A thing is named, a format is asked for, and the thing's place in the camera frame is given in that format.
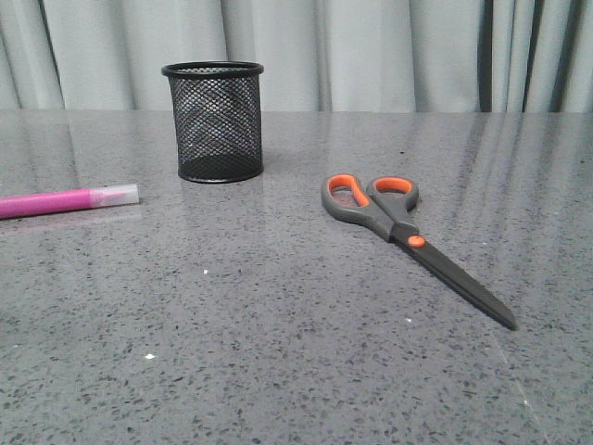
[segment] highlighter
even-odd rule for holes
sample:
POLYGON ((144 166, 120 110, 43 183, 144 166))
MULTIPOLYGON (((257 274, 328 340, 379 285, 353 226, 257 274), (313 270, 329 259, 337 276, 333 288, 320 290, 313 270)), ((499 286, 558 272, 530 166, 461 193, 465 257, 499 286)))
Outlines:
POLYGON ((0 219, 140 202, 136 184, 0 197, 0 219))

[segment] gray curtain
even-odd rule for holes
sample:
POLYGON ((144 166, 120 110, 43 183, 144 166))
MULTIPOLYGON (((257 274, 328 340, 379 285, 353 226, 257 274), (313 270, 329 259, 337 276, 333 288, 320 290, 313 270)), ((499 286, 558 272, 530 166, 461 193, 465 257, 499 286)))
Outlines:
POLYGON ((0 108, 169 109, 262 63, 264 110, 593 110, 593 0, 0 0, 0 108))

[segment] gray scissors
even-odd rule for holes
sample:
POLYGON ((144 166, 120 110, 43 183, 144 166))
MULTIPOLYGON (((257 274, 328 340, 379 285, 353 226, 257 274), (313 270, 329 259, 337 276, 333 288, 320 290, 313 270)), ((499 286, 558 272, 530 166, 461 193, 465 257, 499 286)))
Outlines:
POLYGON ((366 193, 360 187, 359 179, 351 174, 331 176, 322 185, 322 204, 334 218, 365 226, 384 241, 397 244, 477 309, 509 329, 517 329, 509 308, 420 235, 409 214, 416 206, 418 196, 414 182, 397 176, 372 180, 366 193), (336 199, 336 192, 344 190, 351 193, 356 206, 336 199))

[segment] pen holder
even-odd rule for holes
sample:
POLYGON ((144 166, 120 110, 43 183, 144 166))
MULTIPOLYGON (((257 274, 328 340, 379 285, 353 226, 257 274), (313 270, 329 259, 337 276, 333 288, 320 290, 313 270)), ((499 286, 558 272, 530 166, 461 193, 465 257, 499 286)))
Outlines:
POLYGON ((198 183, 243 181, 263 170, 259 75, 251 62, 168 65, 179 176, 198 183))

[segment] gray countertop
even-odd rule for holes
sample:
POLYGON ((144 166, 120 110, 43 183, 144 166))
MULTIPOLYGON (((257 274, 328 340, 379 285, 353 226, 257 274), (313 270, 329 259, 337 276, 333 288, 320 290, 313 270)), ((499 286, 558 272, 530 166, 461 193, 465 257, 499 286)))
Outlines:
POLYGON ((0 196, 142 198, 0 221, 0 443, 593 443, 591 141, 591 114, 264 113, 264 173, 195 184, 169 112, 0 112, 0 196), (337 172, 413 179, 519 330, 327 214, 337 172))

